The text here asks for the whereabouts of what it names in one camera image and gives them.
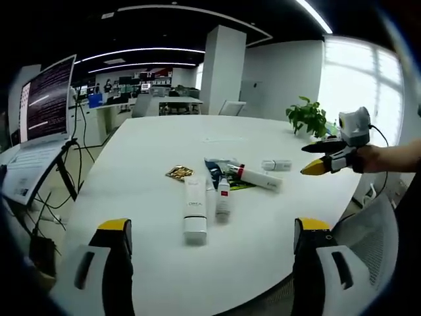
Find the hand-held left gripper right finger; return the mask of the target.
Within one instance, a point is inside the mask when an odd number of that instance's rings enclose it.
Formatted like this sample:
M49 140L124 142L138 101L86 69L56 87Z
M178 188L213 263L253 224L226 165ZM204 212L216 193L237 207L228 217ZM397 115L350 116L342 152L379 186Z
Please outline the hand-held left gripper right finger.
M365 308L365 264L337 244L329 224L295 219L292 315L360 315Z

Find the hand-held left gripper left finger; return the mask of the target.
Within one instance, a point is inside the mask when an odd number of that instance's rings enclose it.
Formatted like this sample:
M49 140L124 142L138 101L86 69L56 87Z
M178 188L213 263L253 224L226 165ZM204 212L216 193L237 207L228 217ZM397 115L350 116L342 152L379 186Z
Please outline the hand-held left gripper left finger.
M55 303L65 315L133 315L133 273L131 220L106 221L62 261Z

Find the person's right hand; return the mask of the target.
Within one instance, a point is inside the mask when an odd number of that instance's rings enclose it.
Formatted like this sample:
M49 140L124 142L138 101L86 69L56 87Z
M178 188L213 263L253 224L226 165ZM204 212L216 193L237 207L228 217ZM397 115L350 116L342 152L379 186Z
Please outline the person's right hand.
M359 174L385 172L388 169L388 148L366 145L355 151L352 170Z

